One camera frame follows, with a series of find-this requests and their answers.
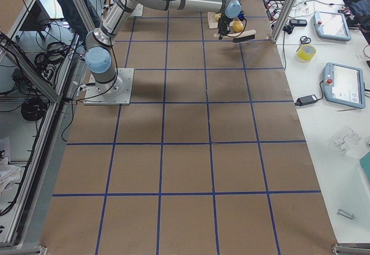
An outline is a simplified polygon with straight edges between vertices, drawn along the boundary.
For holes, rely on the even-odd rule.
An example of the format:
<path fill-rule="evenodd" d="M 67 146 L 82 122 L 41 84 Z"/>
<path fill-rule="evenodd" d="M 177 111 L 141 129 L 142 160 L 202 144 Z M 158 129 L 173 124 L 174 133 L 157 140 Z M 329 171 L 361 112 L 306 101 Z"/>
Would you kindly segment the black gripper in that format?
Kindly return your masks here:
<path fill-rule="evenodd" d="M 236 21 L 234 21 L 234 23 L 241 23 L 242 24 L 244 21 L 246 21 L 246 18 L 244 16 L 244 12 L 241 11 L 237 15 Z M 217 24 L 219 40 L 223 39 L 223 37 L 224 37 L 223 35 L 229 35 L 229 33 L 230 33 L 230 24 L 232 22 L 233 22 L 233 18 L 227 17 L 224 13 L 220 14 L 220 17 L 218 19 L 218 24 Z"/>

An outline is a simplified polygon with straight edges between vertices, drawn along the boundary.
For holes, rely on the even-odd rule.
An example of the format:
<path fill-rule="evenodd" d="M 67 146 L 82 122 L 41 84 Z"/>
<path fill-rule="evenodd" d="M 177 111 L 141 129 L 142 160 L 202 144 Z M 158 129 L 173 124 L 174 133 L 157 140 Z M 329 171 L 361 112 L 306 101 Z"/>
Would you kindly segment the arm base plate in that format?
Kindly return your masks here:
<path fill-rule="evenodd" d="M 130 14 L 130 17 L 142 17 L 143 16 L 143 5 L 137 4 L 134 11 Z"/>
<path fill-rule="evenodd" d="M 85 105 L 129 105 L 134 79 L 134 68 L 118 68 L 118 77 L 107 84 L 97 83 L 90 75 L 83 103 Z"/>

